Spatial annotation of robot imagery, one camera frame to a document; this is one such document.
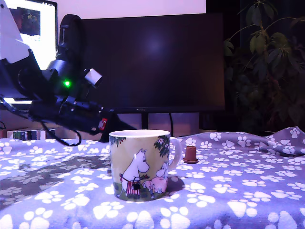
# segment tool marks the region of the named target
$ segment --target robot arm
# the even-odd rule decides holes
[[[76,133],[110,132],[112,110],[106,111],[101,105],[86,101],[89,90],[97,87],[102,76],[93,69],[80,68],[85,45],[80,18],[64,17],[56,60],[46,70],[41,70],[32,50],[23,43],[5,1],[0,0],[0,3],[0,101],[13,114],[40,122],[47,131],[45,123],[56,123]],[[28,111],[19,111],[5,102],[4,97],[32,100],[32,104]],[[120,121],[114,120],[112,126]]]

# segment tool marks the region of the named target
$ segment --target wall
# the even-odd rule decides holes
[[[58,3],[58,25],[66,14],[76,14],[82,19],[171,14],[205,13],[205,0],[53,0]],[[32,127],[36,124],[23,120],[7,111],[0,112],[0,120],[8,129]],[[120,114],[122,121],[141,128],[140,114]],[[198,113],[173,114],[174,136],[199,132]],[[149,114],[149,128],[170,130],[168,114]],[[83,138],[98,140],[99,136],[82,134]]]

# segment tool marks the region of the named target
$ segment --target moomintroll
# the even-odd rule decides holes
[[[120,174],[122,190],[120,194],[117,194],[117,197],[122,194],[123,190],[125,191],[126,196],[128,194],[140,195],[140,181],[142,180],[142,177],[140,177],[139,172],[146,173],[149,169],[149,165],[145,158],[145,152],[146,150],[140,149],[137,154],[134,154],[134,158],[128,168],[123,174]]]
[[[152,180],[148,180],[143,182],[143,188],[148,188],[151,194],[151,198],[154,198],[154,193],[165,193],[166,190],[166,184],[167,184],[167,177],[168,177],[168,164],[163,163],[160,170],[156,172],[155,178]]]

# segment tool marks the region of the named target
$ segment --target screen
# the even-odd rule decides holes
[[[221,14],[82,22],[83,67],[102,75],[89,100],[118,113],[224,109]]]
[[[44,70],[55,60],[57,48],[57,3],[39,0],[5,0],[21,38]]]

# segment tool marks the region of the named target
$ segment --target red label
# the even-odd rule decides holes
[[[106,119],[106,118],[103,118],[103,119],[100,121],[99,129],[100,129],[100,130],[104,130],[104,129],[105,129],[105,126],[106,126],[106,123],[107,123],[107,119]]]

